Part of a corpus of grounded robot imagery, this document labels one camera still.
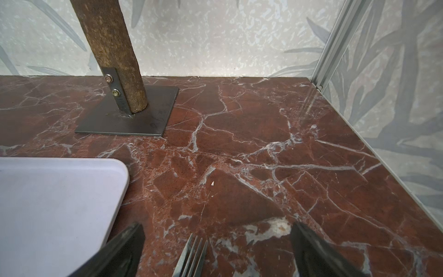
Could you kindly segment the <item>white cartoon handle fork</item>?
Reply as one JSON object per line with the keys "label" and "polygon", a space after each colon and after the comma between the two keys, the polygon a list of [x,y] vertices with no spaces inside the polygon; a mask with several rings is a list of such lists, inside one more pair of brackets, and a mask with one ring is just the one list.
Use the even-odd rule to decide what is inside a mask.
{"label": "white cartoon handle fork", "polygon": [[191,234],[175,266],[173,277],[201,277],[208,241]]}

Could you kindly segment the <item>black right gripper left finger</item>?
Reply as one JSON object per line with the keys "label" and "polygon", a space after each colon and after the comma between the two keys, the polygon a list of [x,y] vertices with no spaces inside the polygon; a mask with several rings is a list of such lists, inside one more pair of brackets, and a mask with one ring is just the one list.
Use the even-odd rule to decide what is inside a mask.
{"label": "black right gripper left finger", "polygon": [[143,225],[134,222],[78,268],[71,277],[135,277],[144,248]]}

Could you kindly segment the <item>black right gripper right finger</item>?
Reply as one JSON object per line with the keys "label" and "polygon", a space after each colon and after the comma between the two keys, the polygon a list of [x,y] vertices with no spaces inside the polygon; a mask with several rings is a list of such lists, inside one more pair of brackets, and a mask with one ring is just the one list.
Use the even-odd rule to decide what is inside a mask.
{"label": "black right gripper right finger", "polygon": [[290,241],[301,277],[363,277],[338,251],[301,222],[291,227]]}

